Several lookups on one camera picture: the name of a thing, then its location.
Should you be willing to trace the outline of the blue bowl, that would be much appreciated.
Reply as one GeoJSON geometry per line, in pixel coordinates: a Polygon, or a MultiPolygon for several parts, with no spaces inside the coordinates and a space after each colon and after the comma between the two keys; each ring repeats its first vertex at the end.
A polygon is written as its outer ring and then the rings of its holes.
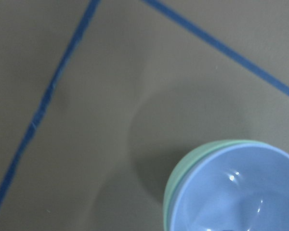
{"type": "Polygon", "coordinates": [[[170,231],[289,231],[289,154],[219,149],[188,171],[170,212],[170,231]]]}

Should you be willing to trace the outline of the green bowl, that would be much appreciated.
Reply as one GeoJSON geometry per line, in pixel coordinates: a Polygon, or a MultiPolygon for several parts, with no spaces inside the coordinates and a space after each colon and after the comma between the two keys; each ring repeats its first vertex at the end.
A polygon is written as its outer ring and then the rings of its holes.
{"type": "Polygon", "coordinates": [[[172,170],[165,187],[164,197],[163,197],[163,230],[170,230],[170,216],[171,207],[174,195],[177,191],[178,186],[184,179],[188,171],[200,162],[203,158],[210,155],[219,149],[227,148],[234,145],[241,144],[253,144],[253,145],[263,145],[269,148],[274,148],[274,146],[267,144],[265,142],[254,141],[254,140],[219,140],[211,141],[198,146],[197,148],[189,151],[180,161],[175,165],[172,170]]]}

